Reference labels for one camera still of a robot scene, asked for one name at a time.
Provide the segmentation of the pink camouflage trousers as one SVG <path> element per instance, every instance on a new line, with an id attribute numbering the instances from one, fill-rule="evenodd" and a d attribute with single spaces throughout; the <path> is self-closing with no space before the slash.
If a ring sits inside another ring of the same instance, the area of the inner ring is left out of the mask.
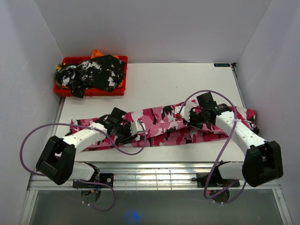
<path id="1" fill-rule="evenodd" d="M 141 120 L 147 133 L 146 147 L 159 147 L 168 145 L 183 145 L 187 143 L 202 143 L 223 140 L 227 138 L 225 132 L 218 127 L 207 123 L 201 125 L 200 129 L 187 127 L 183 119 L 178 119 L 176 113 L 181 108 L 182 103 L 147 108 L 134 112 L 127 112 L 125 120 L 134 122 Z M 256 111 L 237 107 L 237 117 L 255 134 L 259 133 L 259 129 L 255 124 Z M 70 124 L 90 126 L 98 118 L 71 120 Z M 140 148 L 144 145 L 144 133 L 133 139 L 131 143 L 118 144 L 120 147 L 135 147 Z M 90 150 L 106 150 L 112 147 L 113 144 L 106 138 L 99 141 L 84 151 Z"/>

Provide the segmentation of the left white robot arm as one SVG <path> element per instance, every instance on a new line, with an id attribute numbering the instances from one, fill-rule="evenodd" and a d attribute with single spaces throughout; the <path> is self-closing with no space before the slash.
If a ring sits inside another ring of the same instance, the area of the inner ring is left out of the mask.
<path id="1" fill-rule="evenodd" d="M 98 118 L 72 135 L 62 138 L 52 136 L 37 161 L 36 170 L 57 185 L 67 180 L 83 180 L 88 187 L 95 187 L 99 183 L 96 168 L 88 163 L 76 163 L 75 157 L 107 137 L 116 136 L 115 145 L 135 139 L 140 123 L 126 120 L 125 114 L 114 108 L 111 114 Z"/>

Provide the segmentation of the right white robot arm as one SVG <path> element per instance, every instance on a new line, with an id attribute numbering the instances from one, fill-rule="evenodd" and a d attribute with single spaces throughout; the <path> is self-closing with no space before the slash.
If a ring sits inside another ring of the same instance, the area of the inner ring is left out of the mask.
<path id="1" fill-rule="evenodd" d="M 244 161 L 218 162 L 207 177 L 217 186 L 228 180 L 243 180 L 252 187 L 281 178 L 284 175 L 281 147 L 276 141 L 266 141 L 237 117 L 237 110 L 227 104 L 217 104 L 211 93 L 197 96 L 199 106 L 185 102 L 180 115 L 189 127 L 202 129 L 216 126 L 233 140 L 244 154 Z"/>

